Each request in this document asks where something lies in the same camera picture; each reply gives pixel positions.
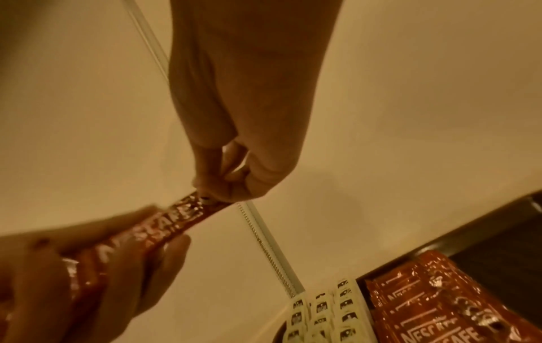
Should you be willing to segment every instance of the hand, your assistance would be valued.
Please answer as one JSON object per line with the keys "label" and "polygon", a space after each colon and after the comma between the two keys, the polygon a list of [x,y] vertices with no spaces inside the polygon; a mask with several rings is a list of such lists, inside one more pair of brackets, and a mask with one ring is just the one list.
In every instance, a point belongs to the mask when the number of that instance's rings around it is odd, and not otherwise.
{"label": "hand", "polygon": [[147,262],[139,242],[122,246],[108,266],[99,306],[75,325],[60,254],[102,241],[156,211],[149,207],[98,222],[0,237],[0,296],[15,300],[3,343],[109,343],[121,335],[134,316],[153,307],[169,288],[185,261],[190,237],[176,237]]}
{"label": "hand", "polygon": [[261,197],[298,162],[340,0],[171,7],[169,81],[195,156],[194,186],[224,202]]}

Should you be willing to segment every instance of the black tray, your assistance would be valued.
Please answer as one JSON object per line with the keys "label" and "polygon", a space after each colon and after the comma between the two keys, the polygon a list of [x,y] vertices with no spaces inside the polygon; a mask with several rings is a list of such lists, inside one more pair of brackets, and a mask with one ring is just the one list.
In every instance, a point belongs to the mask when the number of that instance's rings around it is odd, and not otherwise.
{"label": "black tray", "polygon": [[[449,256],[460,269],[513,311],[542,328],[542,191],[521,197],[424,244],[356,279],[369,307],[364,280],[428,249]],[[286,322],[273,343],[281,343]]]}

